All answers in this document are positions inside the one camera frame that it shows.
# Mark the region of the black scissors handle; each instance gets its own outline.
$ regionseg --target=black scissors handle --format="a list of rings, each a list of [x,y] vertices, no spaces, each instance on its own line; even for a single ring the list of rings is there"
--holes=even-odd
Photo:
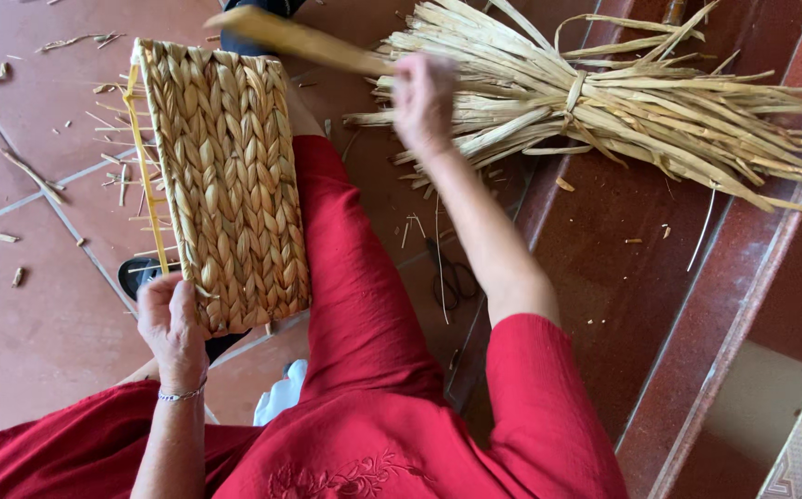
[[[451,262],[447,256],[438,251],[438,245],[432,238],[426,238],[426,247],[435,263],[435,269],[438,270],[432,279],[432,292],[438,303],[443,304],[447,310],[453,310],[463,298],[474,298],[478,294],[478,281],[474,278],[472,269],[461,263]],[[460,271],[468,278],[466,284],[470,285],[463,285],[459,276]]]

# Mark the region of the woven basket panel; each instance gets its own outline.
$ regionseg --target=woven basket panel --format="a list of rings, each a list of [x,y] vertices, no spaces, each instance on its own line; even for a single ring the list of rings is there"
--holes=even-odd
[[[135,54],[198,319],[223,335],[308,308],[280,63],[151,40]]]

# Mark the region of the wrist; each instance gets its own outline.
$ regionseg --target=wrist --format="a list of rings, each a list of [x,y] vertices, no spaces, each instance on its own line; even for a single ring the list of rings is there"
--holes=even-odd
[[[171,373],[160,370],[160,391],[168,395],[181,395],[190,391],[195,391],[204,384],[207,379],[207,370],[200,374],[194,373]]]
[[[427,140],[423,144],[412,148],[413,155],[421,164],[433,161],[438,156],[449,153],[459,153],[456,145],[450,139]]]

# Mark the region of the bundle of dried straw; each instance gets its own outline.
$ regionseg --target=bundle of dried straw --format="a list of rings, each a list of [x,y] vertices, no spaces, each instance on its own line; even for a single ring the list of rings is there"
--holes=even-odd
[[[462,84],[455,96],[455,141],[475,169],[516,152],[576,153],[590,147],[536,149],[553,136],[581,140],[625,165],[616,153],[656,165],[674,180],[690,178],[720,192],[739,196],[765,211],[772,206],[802,206],[761,196],[745,187],[765,183],[762,175],[802,182],[802,130],[785,130],[759,117],[768,113],[802,114],[802,88],[752,85],[772,74],[710,74],[673,67],[703,57],[667,59],[682,40],[704,35],[695,25],[717,5],[706,5],[683,26],[585,14],[574,19],[613,22],[661,33],[627,43],[559,53],[506,0],[490,0],[534,40],[459,0],[416,6],[405,32],[393,33],[377,50],[392,61],[411,51],[426,51],[459,62]],[[636,61],[604,61],[594,56],[653,47]],[[576,67],[606,67],[591,73]],[[393,77],[382,76],[373,95],[390,99]],[[389,126],[393,111],[345,116],[345,123]],[[395,164],[413,161],[409,152]],[[417,165],[413,188],[429,186]]]

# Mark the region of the bracelet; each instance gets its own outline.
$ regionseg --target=bracelet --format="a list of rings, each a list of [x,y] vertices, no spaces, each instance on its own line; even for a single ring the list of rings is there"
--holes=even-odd
[[[176,402],[176,401],[186,401],[188,399],[193,399],[197,395],[200,395],[204,392],[204,385],[207,384],[207,379],[204,378],[204,382],[200,384],[200,388],[196,389],[195,391],[189,391],[188,393],[182,393],[180,395],[167,395],[158,389],[158,400],[159,401],[166,401],[166,402]]]

